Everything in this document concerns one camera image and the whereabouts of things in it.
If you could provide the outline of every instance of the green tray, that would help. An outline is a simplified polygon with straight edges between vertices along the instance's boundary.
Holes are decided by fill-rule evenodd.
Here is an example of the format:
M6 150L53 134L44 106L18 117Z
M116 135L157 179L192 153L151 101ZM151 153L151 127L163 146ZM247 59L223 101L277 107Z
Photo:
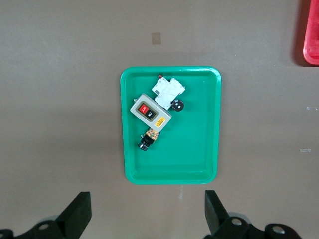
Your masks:
M169 109L172 119L147 152L137 144L149 128L130 112L142 93L151 98L162 75L185 86L178 99L185 107ZM125 175L135 184L204 184L217 174L221 76L210 66L131 67L121 76Z

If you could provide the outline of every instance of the gray control box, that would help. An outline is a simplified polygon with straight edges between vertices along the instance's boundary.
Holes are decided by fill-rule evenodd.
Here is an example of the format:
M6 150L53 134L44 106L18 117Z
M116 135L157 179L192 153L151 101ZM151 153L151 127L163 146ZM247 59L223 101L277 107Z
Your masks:
M156 132L160 132L171 119L171 114L146 94L141 94L130 111Z

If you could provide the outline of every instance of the gray floor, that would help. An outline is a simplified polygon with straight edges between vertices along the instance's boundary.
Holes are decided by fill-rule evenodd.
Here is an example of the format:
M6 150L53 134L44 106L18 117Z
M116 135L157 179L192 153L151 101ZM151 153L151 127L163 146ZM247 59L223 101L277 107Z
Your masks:
M209 233L204 190L214 189L260 229L283 223L317 239L319 68L295 53L304 4L1 1L0 228L20 234L89 190L93 218L83 239L200 239ZM161 44L152 45L152 32ZM119 78L145 65L221 72L212 183L125 178Z

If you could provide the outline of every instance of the yellow sticker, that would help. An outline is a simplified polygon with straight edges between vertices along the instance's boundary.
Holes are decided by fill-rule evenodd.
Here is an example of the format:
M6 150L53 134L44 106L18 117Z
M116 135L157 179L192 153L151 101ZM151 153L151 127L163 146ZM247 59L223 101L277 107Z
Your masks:
M165 122L165 120L166 119L163 116L160 117L160 119L156 122L155 126L159 128Z

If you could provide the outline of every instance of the white electrical component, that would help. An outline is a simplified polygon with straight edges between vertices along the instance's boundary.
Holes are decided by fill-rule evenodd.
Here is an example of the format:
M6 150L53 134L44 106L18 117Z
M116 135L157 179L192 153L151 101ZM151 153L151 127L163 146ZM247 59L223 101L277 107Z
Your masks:
M176 96L185 91L185 87L175 78L168 81L164 77L161 77L152 88L152 91L157 94L155 101L164 109L168 110Z
M160 132L171 119L171 114L146 94L141 94L130 111L156 132Z

